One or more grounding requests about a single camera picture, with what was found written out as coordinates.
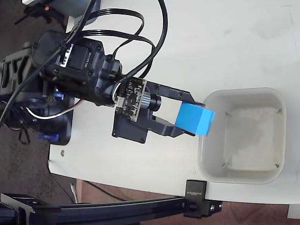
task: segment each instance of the white container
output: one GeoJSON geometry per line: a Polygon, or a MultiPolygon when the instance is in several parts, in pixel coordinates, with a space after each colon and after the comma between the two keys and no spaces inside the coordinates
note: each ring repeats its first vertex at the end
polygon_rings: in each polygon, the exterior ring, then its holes
{"type": "Polygon", "coordinates": [[[198,166],[212,182],[266,184],[285,161],[286,106],[271,88],[221,90],[205,99],[216,112],[200,136],[198,166]]]}

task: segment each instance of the floor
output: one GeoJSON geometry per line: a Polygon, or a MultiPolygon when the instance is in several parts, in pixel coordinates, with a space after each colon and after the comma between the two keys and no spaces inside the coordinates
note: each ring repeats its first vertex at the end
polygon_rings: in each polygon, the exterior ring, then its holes
{"type": "MultiPolygon", "coordinates": [[[[46,30],[62,31],[56,22],[46,24],[43,18],[28,18],[15,26],[24,9],[21,0],[0,0],[0,59],[20,51],[25,42],[34,42],[46,30]]],[[[69,203],[46,169],[49,144],[31,134],[31,144],[24,146],[18,135],[0,128],[0,193],[22,193],[50,203],[69,203]]],[[[71,195],[69,184],[75,179],[55,178],[71,195]]]]}
{"type": "MultiPolygon", "coordinates": [[[[21,50],[26,41],[34,42],[46,30],[62,30],[56,22],[46,24],[43,18],[28,18],[14,26],[14,22],[22,16],[24,8],[21,0],[0,0],[0,59],[21,50]]],[[[24,146],[19,143],[17,132],[10,131],[5,127],[0,128],[0,193],[23,193],[54,204],[69,203],[47,172],[49,144],[37,139],[35,134],[31,134],[30,138],[31,144],[24,146]]],[[[71,195],[69,184],[76,181],[61,176],[55,176],[55,178],[71,195]]],[[[117,187],[100,186],[112,194],[128,200],[161,196],[117,187]]],[[[85,183],[79,182],[78,187],[77,191],[82,202],[114,201],[85,183]]],[[[143,224],[300,224],[298,220],[286,218],[287,210],[287,205],[225,202],[223,211],[210,218],[197,220],[177,215],[143,224]]]]}

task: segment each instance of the blue foam block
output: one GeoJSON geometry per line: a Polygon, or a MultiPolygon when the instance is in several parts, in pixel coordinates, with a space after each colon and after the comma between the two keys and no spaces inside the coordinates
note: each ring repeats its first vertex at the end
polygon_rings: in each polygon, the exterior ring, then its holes
{"type": "Polygon", "coordinates": [[[175,126],[195,135],[207,135],[215,112],[182,102],[175,126]]]}

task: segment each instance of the table surface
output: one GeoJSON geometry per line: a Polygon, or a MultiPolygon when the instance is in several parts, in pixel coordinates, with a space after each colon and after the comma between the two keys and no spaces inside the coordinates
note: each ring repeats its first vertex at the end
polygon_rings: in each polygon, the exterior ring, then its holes
{"type": "MultiPolygon", "coordinates": [[[[231,202],[300,204],[300,2],[297,0],[165,1],[169,30],[148,80],[192,93],[202,102],[217,90],[271,87],[286,101],[285,166],[265,185],[208,182],[206,198],[231,202]]],[[[141,35],[157,43],[162,16],[157,1],[103,0],[102,8],[128,8],[145,17],[141,35]]],[[[86,29],[134,33],[136,18],[107,15],[86,29]]],[[[68,29],[73,26],[72,19],[68,29]]],[[[94,37],[106,54],[123,40],[94,37]]],[[[117,54],[125,72],[150,53],[132,42],[117,54]]],[[[157,115],[175,122],[180,102],[163,98],[157,115]]],[[[145,144],[113,138],[114,109],[84,102],[74,110],[68,145],[51,145],[52,173],[168,195],[185,195],[187,179],[206,180],[197,164],[198,137],[148,133],[145,144]]]]}
{"type": "Polygon", "coordinates": [[[32,3],[34,0],[22,0],[22,3],[24,5],[29,5],[30,3],[32,3]]]}

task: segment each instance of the robotic arm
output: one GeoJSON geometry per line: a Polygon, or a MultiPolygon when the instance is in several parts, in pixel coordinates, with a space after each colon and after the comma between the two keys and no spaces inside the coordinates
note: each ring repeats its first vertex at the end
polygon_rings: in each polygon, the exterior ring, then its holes
{"type": "MultiPolygon", "coordinates": [[[[68,35],[47,31],[36,43],[26,44],[22,51],[7,56],[0,63],[2,110],[18,86],[47,62],[68,35]]],[[[39,137],[48,139],[50,143],[65,145],[70,139],[72,112],[52,116],[48,120],[43,117],[66,112],[74,105],[74,98],[79,98],[97,106],[116,106],[114,137],[145,143],[148,131],[171,137],[184,133],[194,135],[153,116],[153,112],[159,110],[161,96],[204,105],[195,102],[187,91],[122,74],[122,65],[114,55],[105,55],[100,41],[80,36],[46,63],[39,75],[22,89],[4,124],[10,128],[24,127],[39,132],[39,137]]]]}

